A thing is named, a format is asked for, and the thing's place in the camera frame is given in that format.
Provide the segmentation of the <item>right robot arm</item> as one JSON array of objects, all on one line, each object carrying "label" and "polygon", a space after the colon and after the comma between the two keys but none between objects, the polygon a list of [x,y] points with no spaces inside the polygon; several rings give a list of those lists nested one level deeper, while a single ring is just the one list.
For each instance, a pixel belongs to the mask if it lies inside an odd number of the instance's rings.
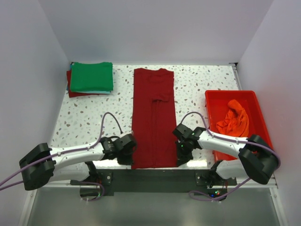
[{"label": "right robot arm", "polygon": [[183,124],[179,124],[173,134],[178,140],[178,150],[184,156],[194,149],[206,149],[235,157],[235,160],[218,161],[211,168],[211,173],[220,179],[249,177],[266,185],[280,166],[277,153],[258,135],[231,137],[202,127],[191,130]]}]

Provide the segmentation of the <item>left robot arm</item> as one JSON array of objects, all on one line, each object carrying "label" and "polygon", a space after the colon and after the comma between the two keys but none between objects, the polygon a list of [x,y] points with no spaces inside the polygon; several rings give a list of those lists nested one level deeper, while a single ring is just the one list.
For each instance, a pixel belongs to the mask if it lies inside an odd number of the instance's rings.
[{"label": "left robot arm", "polygon": [[50,148],[41,143],[34,147],[19,166],[26,191],[43,187],[49,182],[61,180],[98,182],[95,161],[117,159],[120,165],[133,164],[132,155],[137,141],[133,134],[102,137],[95,143],[65,148]]}]

